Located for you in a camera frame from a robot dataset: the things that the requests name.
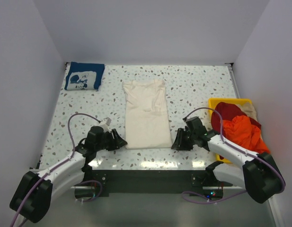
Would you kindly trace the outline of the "beige t shirt in bin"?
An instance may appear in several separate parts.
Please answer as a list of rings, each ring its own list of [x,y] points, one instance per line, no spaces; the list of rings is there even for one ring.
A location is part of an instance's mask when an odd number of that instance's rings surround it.
[[[237,107],[240,108],[240,110],[244,112],[248,117],[253,118],[257,121],[257,112],[251,103],[246,102],[243,105],[237,104]]]

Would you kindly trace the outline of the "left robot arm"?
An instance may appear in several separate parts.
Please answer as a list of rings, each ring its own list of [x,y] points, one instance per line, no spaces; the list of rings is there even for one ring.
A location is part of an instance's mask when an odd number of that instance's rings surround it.
[[[37,223],[48,212],[51,202],[77,184],[88,185],[92,181],[89,163],[102,150],[115,151],[127,145],[116,129],[93,126],[87,136],[74,148],[74,152],[45,170],[28,171],[22,177],[9,207],[16,216]]]

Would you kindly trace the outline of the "cream white t shirt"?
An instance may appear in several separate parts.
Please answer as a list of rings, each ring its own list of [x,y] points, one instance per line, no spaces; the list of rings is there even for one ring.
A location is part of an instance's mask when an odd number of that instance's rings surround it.
[[[123,83],[127,149],[170,148],[172,145],[163,80]]]

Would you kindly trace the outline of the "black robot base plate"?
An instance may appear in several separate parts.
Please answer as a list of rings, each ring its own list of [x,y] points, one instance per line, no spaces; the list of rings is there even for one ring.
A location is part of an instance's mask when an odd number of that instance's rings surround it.
[[[217,189],[221,198],[223,188],[232,186],[218,181],[205,170],[90,170],[83,183],[75,187],[75,197],[91,199],[99,193],[108,197],[112,193],[181,194],[193,191],[209,195],[209,187]]]

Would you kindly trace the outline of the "orange t shirt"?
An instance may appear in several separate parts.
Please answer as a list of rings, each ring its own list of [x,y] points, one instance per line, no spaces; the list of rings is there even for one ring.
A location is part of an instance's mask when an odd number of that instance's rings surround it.
[[[231,121],[223,120],[223,132],[226,139],[259,154],[270,150],[261,138],[261,130],[253,125],[248,116],[236,116]]]

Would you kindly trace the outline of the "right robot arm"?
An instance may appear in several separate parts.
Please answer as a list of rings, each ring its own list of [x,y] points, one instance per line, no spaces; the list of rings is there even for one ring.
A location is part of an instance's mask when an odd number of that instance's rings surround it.
[[[208,131],[198,117],[184,119],[186,126],[177,130],[173,150],[191,151],[195,145],[227,158],[205,168],[204,181],[211,186],[226,182],[244,189],[256,202],[264,203],[282,193],[285,181],[271,154],[242,148],[215,130]]]

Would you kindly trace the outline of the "folded blue printed t shirt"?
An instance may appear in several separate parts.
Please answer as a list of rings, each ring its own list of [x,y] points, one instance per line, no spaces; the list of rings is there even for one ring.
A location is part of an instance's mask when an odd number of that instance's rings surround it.
[[[105,64],[71,62],[65,90],[99,90]]]

